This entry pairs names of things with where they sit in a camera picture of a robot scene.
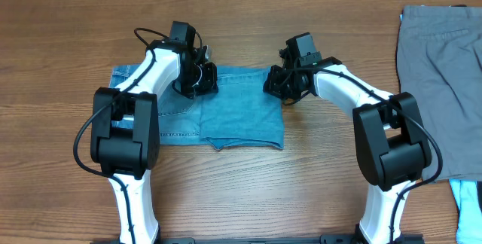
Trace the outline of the blue denim jeans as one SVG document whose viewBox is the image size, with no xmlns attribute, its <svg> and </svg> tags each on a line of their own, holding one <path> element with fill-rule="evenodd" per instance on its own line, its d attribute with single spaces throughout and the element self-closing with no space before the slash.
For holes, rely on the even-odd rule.
<svg viewBox="0 0 482 244">
<path fill-rule="evenodd" d="M 263 91 L 269 71 L 218 66 L 218 92 L 195 99 L 167 87 L 158 100 L 160 143 L 284 148 L 281 100 Z"/>
</svg>

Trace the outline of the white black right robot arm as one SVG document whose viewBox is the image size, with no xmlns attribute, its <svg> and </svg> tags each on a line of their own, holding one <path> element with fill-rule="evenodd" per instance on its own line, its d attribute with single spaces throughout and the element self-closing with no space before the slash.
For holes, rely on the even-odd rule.
<svg viewBox="0 0 482 244">
<path fill-rule="evenodd" d="M 430 135 L 415 98 L 378 90 L 341 61 L 324 58 L 305 32 L 286 41 L 281 66 L 272 66 L 264 92 L 293 105 L 312 94 L 350 115 L 358 167 L 368 182 L 364 214 L 353 233 L 324 234 L 322 243 L 422 243 L 402 233 L 401 216 L 411 190 L 432 162 Z"/>
</svg>

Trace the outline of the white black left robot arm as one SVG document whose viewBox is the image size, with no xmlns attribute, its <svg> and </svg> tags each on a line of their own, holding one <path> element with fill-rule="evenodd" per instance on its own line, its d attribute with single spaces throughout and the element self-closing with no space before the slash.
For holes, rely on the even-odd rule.
<svg viewBox="0 0 482 244">
<path fill-rule="evenodd" d="M 119 243 L 157 243 L 151 171 L 160 150 L 159 104 L 166 90 L 194 99 L 218 92 L 207 47 L 189 23 L 175 21 L 168 35 L 146 44 L 145 59 L 119 85 L 93 97 L 90 155 L 112 186 L 120 218 Z"/>
</svg>

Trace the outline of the grey trousers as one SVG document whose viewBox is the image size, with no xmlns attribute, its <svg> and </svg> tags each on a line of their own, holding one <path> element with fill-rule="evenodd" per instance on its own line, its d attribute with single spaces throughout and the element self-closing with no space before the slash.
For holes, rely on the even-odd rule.
<svg viewBox="0 0 482 244">
<path fill-rule="evenodd" d="M 443 158 L 440 180 L 481 179 L 481 9 L 407 5 L 397 71 Z"/>
</svg>

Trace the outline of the light blue garment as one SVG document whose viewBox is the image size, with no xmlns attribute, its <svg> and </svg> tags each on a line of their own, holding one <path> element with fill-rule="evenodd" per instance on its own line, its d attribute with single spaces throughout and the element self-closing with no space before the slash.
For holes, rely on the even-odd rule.
<svg viewBox="0 0 482 244">
<path fill-rule="evenodd" d="M 450 180 L 458 208 L 458 244 L 481 244 L 481 182 Z"/>
</svg>

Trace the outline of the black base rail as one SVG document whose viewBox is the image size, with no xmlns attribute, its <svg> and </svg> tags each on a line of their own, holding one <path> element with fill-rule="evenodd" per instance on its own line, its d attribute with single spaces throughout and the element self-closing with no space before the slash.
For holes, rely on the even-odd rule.
<svg viewBox="0 0 482 244">
<path fill-rule="evenodd" d="M 350 234 L 328 234 L 304 238 L 265 238 L 265 239 L 194 239 L 166 238 L 156 239 L 158 244 L 351 244 L 356 243 Z"/>
</svg>

